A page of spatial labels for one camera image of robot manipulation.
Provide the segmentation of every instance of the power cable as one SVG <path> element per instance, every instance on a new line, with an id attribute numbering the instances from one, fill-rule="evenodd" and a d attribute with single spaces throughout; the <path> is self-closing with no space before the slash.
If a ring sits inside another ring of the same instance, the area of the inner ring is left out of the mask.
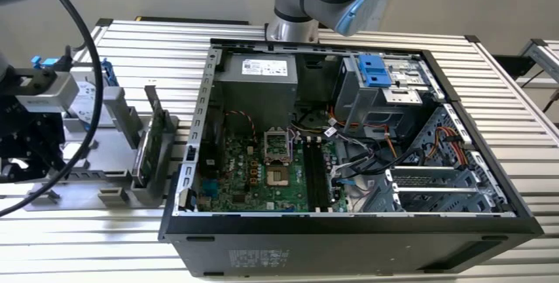
<path id="1" fill-rule="evenodd" d="M 546 113 L 546 112 L 549 111 L 549 109 L 550 109 L 550 107 L 551 107 L 551 104 L 553 104 L 554 102 L 555 102 L 554 100 L 550 100 L 550 101 L 547 102 L 546 107 L 542 109 L 542 112 L 543 112 L 543 113 Z"/>
<path id="2" fill-rule="evenodd" d="M 98 48 L 95 47 L 95 42 L 91 37 L 90 30 L 87 29 L 84 20 L 82 19 L 80 13 L 78 13 L 78 10 L 74 7 L 72 2 L 70 2 L 70 0 L 59 0 L 59 1 L 62 5 L 64 6 L 64 8 L 67 9 L 67 12 L 70 16 L 72 17 L 74 22 L 76 23 L 78 29 L 84 38 L 87 49 L 90 50 L 90 55 L 92 59 L 96 88 L 95 88 L 94 114 L 92 114 L 92 120 L 90 124 L 90 130 L 87 131 L 80 148 L 78 149 L 74 157 L 70 159 L 68 163 L 64 165 L 64 167 L 58 172 L 55 177 L 52 177 L 50 181 L 24 200 L 18 202 L 14 206 L 10 206 L 8 208 L 3 209 L 0 211 L 0 217 L 6 216 L 7 214 L 11 214 L 14 211 L 22 209 L 23 207 L 26 207 L 26 205 L 32 203 L 34 200 L 38 199 L 52 188 L 52 186 L 56 185 L 59 180 L 63 179 L 63 177 L 68 175 L 70 171 L 72 170 L 74 166 L 80 160 L 87 148 L 90 147 L 91 141 L 94 139 L 95 131 L 98 130 L 99 118 L 100 118 L 102 106 L 103 106 L 103 71 L 102 71 L 102 63 L 99 61 Z"/>
<path id="3" fill-rule="evenodd" d="M 541 72 L 538 72 L 535 75 L 534 75 L 534 77 L 531 77 L 526 82 L 525 82 L 525 84 L 522 85 L 522 87 L 521 88 L 523 88 L 541 74 L 542 74 L 542 72 L 543 72 L 543 70 L 541 70 Z"/>

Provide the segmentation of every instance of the sticker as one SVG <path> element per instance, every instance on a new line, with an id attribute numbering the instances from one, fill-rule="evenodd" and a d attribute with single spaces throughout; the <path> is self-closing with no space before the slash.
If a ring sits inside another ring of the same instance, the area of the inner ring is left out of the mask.
<path id="1" fill-rule="evenodd" d="M 287 60 L 243 60 L 243 75 L 279 75 L 287 77 Z"/>
<path id="2" fill-rule="evenodd" d="M 289 249 L 230 250 L 230 261 L 234 268 L 285 267 L 289 257 Z"/>
<path id="3" fill-rule="evenodd" d="M 407 80 L 407 76 L 401 73 L 393 73 L 393 78 L 395 80 Z"/>
<path id="4" fill-rule="evenodd" d="M 95 102 L 95 85 L 87 81 L 76 81 L 80 91 L 76 98 L 70 106 L 71 112 L 84 121 L 87 124 L 91 123 L 94 117 L 94 102 Z M 100 121 L 102 125 L 112 125 L 112 117 L 108 113 L 106 106 L 102 108 Z"/>
<path id="5" fill-rule="evenodd" d="M 335 118 L 330 118 L 330 119 L 329 119 L 329 124 L 330 124 L 331 126 L 334 126 L 335 124 L 338 124 L 338 121 L 335 120 Z"/>
<path id="6" fill-rule="evenodd" d="M 327 137 L 331 137 L 335 133 L 338 132 L 338 130 L 334 127 L 330 127 L 326 131 L 325 131 L 325 135 Z"/>

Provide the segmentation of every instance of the chip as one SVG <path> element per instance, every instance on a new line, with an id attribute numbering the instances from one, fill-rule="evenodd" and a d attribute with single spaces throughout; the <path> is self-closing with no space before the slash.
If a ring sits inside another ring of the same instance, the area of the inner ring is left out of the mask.
<path id="1" fill-rule="evenodd" d="M 234 203 L 245 203 L 246 198 L 245 195 L 234 195 Z"/>

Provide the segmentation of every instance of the wall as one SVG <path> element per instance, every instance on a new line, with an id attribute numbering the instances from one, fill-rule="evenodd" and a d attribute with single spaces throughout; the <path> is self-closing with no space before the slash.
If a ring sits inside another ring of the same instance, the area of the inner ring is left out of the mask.
<path id="1" fill-rule="evenodd" d="M 390 0 L 381 30 L 475 34 L 490 52 L 518 54 L 531 38 L 559 39 L 557 1 Z M 539 68 L 534 68 L 531 74 L 538 71 Z M 553 89 L 527 88 L 526 92 L 542 109 Z M 559 123 L 559 103 L 554 104 L 547 115 Z"/>
<path id="2" fill-rule="evenodd" d="M 274 15 L 274 0 L 72 0 L 90 28 L 99 18 L 134 20 L 169 16 L 246 20 L 263 24 Z M 0 7 L 0 48 L 10 62 L 27 66 L 35 54 L 58 56 L 82 37 L 58 0 L 28 0 Z"/>

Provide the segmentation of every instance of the metal slat surface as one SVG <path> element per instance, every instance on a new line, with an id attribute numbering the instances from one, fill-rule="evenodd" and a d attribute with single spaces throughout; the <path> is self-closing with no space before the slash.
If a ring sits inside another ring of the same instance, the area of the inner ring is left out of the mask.
<path id="1" fill-rule="evenodd" d="M 183 157 L 211 37 L 261 40 L 263 28 L 134 21 L 115 21 L 110 27 L 95 28 L 100 55 L 114 63 L 128 103 L 148 113 L 143 86 L 155 84 L 165 108 L 182 119 L 173 154 L 178 161 L 173 166 Z M 450 35 L 363 32 L 354 37 L 342 37 L 326 30 L 321 33 L 321 41 L 365 47 L 419 48 L 433 52 L 495 155 L 506 160 L 502 161 L 503 168 L 538 216 L 547 237 L 530 241 L 461 274 L 258 278 L 258 281 L 515 283 L 525 282 L 526 276 L 537 276 L 530 280 L 558 282 L 557 142 L 538 118 L 522 107 L 523 101 L 478 49 L 462 36 Z M 24 197 L 27 187 L 0 186 L 3 194 L 10 198 L 0 199 L 0 208 Z M 6 274 L 0 276 L 2 282 L 16 279 L 24 282 L 38 279 L 102 282 L 120 277 L 136 282 L 162 278 L 195 280 L 173 247 L 158 243 L 162 213 L 162 209 L 16 212 L 0 220 L 0 273 Z"/>

